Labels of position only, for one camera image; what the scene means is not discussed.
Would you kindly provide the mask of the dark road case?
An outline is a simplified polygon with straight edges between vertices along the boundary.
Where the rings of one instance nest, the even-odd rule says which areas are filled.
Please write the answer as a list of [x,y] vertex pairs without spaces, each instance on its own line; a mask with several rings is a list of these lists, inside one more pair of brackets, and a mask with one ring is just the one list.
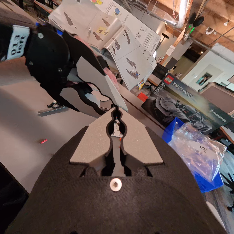
[[209,82],[198,93],[230,116],[234,116],[234,91],[216,82]]

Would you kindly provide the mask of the orange box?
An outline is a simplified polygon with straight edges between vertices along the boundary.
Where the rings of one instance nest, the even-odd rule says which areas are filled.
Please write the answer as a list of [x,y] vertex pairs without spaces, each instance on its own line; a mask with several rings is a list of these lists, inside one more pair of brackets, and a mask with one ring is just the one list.
[[140,92],[140,93],[137,95],[137,98],[139,98],[141,101],[145,102],[145,101],[148,99],[148,96],[145,95],[143,92]]

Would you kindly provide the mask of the dark lego set box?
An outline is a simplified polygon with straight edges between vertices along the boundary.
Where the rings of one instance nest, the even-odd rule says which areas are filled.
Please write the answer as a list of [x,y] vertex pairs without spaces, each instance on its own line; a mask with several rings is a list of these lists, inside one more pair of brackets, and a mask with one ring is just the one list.
[[163,78],[141,107],[164,127],[177,117],[205,135],[234,120],[172,74]]

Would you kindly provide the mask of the blue plastic bin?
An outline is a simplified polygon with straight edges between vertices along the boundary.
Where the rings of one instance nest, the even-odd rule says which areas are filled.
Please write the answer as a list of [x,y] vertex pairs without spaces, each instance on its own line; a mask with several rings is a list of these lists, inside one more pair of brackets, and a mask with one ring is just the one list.
[[[179,121],[179,126],[181,127],[184,123],[178,119],[177,117],[165,128],[165,131],[162,135],[162,139],[169,143],[172,139],[172,133],[175,127],[175,122]],[[224,185],[224,182],[221,178],[220,172],[218,172],[217,176],[213,180],[213,182],[208,182],[204,178],[202,178],[200,175],[193,175],[199,188],[202,193],[210,192],[214,189],[220,188]]]

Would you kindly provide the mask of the lego sticker sheet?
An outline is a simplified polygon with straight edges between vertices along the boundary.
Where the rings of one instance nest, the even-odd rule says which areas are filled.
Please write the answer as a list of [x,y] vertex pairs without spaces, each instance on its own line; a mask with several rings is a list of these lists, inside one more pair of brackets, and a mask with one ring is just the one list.
[[120,132],[119,130],[119,125],[120,125],[120,122],[119,120],[116,118],[115,121],[114,121],[114,131],[112,133],[111,136],[113,137],[118,137],[118,138],[122,138],[122,133]]

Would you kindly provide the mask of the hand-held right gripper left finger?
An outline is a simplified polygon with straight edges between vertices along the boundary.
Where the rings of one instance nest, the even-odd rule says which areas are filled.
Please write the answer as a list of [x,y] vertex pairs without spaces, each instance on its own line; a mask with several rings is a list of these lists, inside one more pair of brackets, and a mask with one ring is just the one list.
[[115,162],[111,135],[116,113],[112,111],[110,109],[88,126],[70,159],[71,164],[93,167],[96,171],[113,171]]

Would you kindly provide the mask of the lego instruction booklet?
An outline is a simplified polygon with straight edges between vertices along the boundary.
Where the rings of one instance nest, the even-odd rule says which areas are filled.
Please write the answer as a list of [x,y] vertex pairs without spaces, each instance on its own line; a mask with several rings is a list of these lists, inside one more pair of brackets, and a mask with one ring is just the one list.
[[156,67],[153,53],[161,37],[113,0],[63,0],[48,19],[109,55],[129,90]]

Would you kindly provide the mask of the silver ventilation duct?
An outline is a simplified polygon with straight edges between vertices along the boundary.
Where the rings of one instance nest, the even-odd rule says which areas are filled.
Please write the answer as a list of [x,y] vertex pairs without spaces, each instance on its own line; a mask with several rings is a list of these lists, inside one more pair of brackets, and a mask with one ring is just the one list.
[[157,7],[156,4],[153,5],[152,2],[153,1],[151,0],[146,8],[146,12],[149,13],[149,15],[159,19],[160,21],[163,21],[164,23],[173,26],[174,28],[182,28],[184,26],[189,6],[189,0],[180,1],[178,20],[174,19],[167,12]]

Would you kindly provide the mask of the black ceiling speaker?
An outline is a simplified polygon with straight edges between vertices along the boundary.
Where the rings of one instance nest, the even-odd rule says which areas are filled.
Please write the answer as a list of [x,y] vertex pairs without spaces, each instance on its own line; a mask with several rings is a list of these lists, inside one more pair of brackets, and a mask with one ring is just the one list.
[[192,25],[193,27],[198,27],[199,25],[201,25],[204,21],[204,17],[200,16],[198,18],[196,18],[197,14],[194,12],[192,13],[191,17],[188,20],[188,24]]

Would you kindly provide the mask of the clear plastic bag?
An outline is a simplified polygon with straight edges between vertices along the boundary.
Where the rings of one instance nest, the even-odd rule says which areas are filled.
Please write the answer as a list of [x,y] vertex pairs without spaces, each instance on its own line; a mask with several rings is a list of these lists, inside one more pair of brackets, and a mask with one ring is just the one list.
[[208,182],[217,176],[227,147],[195,129],[190,122],[181,127],[176,121],[172,139],[168,143],[182,158],[193,175]]

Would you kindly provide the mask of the person's left hand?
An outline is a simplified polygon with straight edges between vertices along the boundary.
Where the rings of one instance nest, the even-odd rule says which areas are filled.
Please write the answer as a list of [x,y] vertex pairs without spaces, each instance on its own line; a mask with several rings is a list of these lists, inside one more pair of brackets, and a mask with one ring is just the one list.
[[[72,36],[74,38],[76,38],[77,40],[81,41],[83,44],[85,44],[91,50],[90,45],[85,40],[83,40],[80,36],[78,36],[76,34],[72,34]],[[110,68],[109,68],[106,60],[104,60],[104,58],[102,56],[96,55],[95,52],[93,52],[93,53],[96,56],[97,60],[99,61],[104,73],[109,76],[109,78],[111,79],[111,81],[114,84],[114,86],[116,87],[116,89],[119,90],[117,79],[114,76],[114,74],[110,71]]]

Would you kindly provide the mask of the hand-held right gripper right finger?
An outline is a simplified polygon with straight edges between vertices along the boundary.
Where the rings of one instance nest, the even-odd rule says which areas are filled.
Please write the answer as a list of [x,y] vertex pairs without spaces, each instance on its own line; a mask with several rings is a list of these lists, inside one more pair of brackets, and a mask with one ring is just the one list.
[[117,108],[119,130],[123,135],[120,146],[121,165],[129,170],[163,164],[153,140],[144,124],[122,108]]

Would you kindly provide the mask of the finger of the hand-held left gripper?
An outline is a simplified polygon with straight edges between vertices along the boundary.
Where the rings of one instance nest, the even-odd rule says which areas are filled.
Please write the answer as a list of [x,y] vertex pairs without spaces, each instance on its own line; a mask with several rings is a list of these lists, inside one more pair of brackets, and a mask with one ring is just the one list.
[[128,108],[108,75],[104,75],[91,65],[84,57],[80,57],[76,68],[71,69],[68,81],[77,83],[85,94],[93,94],[101,102],[111,101],[128,112]]
[[60,96],[73,105],[81,113],[92,117],[100,117],[105,111],[100,109],[100,100],[93,94],[85,94],[80,86],[63,88]]

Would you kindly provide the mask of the grey lego wing blue pins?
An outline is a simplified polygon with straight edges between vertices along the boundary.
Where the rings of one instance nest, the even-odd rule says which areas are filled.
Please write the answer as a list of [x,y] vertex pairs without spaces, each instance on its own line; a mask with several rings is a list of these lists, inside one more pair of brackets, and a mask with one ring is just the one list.
[[53,100],[53,102],[51,104],[47,105],[46,109],[39,110],[39,111],[37,111],[37,113],[38,114],[45,114],[45,113],[50,113],[50,112],[57,111],[57,110],[63,110],[66,108],[67,108],[66,106],[60,104],[56,100]]

